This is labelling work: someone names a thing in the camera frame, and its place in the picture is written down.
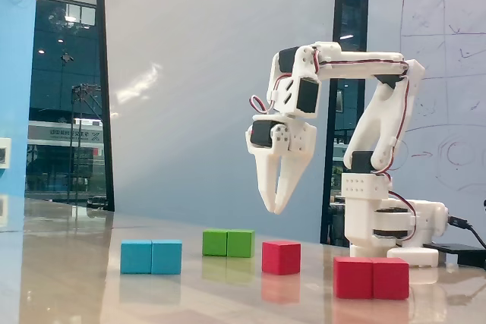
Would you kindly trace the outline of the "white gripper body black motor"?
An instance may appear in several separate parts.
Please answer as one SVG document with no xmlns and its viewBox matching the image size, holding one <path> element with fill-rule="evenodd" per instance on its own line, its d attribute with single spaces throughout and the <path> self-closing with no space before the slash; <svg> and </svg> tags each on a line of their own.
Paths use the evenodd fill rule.
<svg viewBox="0 0 486 324">
<path fill-rule="evenodd" d="M 276 156 L 302 155 L 303 121 L 281 114 L 255 115 L 245 132 L 248 152 L 269 153 Z"/>
</svg>

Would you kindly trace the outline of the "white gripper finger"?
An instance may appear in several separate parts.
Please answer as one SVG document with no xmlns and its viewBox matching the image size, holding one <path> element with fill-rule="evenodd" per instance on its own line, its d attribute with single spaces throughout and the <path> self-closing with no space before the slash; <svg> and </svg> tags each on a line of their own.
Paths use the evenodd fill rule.
<svg viewBox="0 0 486 324">
<path fill-rule="evenodd" d="M 287 122 L 275 126 L 270 136 L 280 163 L 273 212 L 282 213 L 314 155 L 317 128 L 307 122 Z"/>
<path fill-rule="evenodd" d="M 257 169 L 257 184 L 260 196 L 266 209 L 274 213 L 276 210 L 276 186 L 278 177 L 279 157 L 269 153 L 254 154 Z"/>
</svg>

